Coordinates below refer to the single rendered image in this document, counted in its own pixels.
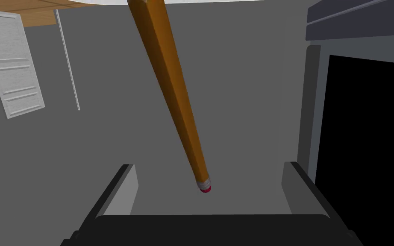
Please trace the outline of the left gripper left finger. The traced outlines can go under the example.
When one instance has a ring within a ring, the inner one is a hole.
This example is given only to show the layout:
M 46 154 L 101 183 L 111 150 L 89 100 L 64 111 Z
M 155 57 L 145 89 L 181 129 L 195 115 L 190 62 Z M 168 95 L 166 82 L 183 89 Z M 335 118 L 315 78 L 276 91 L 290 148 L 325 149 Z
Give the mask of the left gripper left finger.
M 103 215 L 130 215 L 138 187 L 135 165 L 122 165 L 101 195 L 94 218 Z

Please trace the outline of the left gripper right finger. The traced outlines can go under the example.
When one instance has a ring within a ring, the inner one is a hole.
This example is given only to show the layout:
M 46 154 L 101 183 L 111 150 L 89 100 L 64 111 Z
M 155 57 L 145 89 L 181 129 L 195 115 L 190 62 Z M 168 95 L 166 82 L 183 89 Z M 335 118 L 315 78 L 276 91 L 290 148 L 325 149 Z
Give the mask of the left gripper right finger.
M 328 216 L 319 200 L 290 162 L 284 163 L 281 186 L 292 214 L 323 214 Z

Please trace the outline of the dark grey cabinet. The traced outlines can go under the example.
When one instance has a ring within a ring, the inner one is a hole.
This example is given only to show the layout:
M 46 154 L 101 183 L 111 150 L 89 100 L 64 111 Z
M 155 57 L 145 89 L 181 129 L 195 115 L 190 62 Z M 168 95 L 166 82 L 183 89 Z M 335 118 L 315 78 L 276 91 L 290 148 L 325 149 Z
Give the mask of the dark grey cabinet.
M 363 246 L 394 246 L 394 0 L 307 10 L 298 163 Z

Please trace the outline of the orange pencil with red eraser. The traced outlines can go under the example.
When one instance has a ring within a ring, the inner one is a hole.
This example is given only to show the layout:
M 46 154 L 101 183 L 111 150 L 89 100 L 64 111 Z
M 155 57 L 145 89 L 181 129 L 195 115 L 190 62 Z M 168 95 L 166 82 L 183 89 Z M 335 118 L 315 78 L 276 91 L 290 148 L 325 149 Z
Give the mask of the orange pencil with red eraser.
M 164 0 L 127 0 L 176 130 L 203 193 L 211 190 Z

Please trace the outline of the white panelled door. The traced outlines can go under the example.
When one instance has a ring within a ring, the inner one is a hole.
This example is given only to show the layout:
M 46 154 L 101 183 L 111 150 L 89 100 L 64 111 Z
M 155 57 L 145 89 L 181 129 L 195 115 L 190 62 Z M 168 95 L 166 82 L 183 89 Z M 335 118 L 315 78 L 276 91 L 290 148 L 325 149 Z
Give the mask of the white panelled door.
M 45 107 L 21 16 L 0 12 L 0 98 L 8 119 Z

